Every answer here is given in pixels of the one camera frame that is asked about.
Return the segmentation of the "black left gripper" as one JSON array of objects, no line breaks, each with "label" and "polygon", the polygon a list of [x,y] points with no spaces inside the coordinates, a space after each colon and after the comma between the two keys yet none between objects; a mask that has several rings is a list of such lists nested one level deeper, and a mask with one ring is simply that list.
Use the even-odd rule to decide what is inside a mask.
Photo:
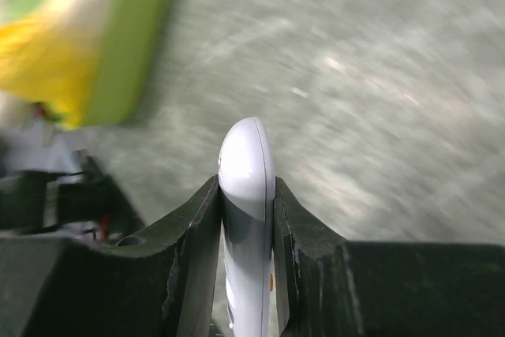
[{"label": "black left gripper", "polygon": [[145,227],[111,174],[87,155],[75,174],[18,170],[1,178],[1,229],[21,234],[93,222],[105,238]]}]

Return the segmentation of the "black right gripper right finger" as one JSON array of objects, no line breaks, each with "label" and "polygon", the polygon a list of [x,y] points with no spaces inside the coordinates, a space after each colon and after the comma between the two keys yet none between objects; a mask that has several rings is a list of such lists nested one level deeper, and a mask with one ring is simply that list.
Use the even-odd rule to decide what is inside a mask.
[{"label": "black right gripper right finger", "polygon": [[501,336],[504,248],[357,242],[278,179],[275,289],[283,336]]}]

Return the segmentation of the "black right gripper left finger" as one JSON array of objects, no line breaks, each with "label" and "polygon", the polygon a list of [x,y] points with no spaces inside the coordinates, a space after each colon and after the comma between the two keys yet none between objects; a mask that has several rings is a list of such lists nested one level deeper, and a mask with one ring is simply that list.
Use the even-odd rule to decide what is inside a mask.
[{"label": "black right gripper left finger", "polygon": [[206,336],[219,255],[219,185],[116,245],[1,240],[4,336]]}]

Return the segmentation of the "white remote control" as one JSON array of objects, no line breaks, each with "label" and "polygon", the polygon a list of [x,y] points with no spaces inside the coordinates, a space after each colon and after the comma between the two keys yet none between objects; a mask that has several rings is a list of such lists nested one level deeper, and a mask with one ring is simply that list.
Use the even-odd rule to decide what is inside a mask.
[{"label": "white remote control", "polygon": [[244,118],[231,127],[220,149],[218,174],[229,327],[236,336],[266,336],[275,165],[258,117]]}]

